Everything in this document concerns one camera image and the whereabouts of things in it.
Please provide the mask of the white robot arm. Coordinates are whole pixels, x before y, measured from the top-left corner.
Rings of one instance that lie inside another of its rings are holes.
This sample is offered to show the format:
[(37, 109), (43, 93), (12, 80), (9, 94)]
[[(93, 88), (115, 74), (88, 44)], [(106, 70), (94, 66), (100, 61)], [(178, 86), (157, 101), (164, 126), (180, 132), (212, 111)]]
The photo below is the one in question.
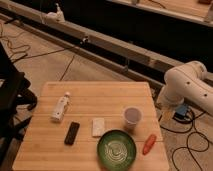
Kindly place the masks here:
[(165, 85), (160, 91), (158, 102), (163, 106), (176, 107), (187, 98), (213, 115), (213, 87), (204, 82), (206, 76), (207, 69), (199, 61), (169, 69), (164, 75)]

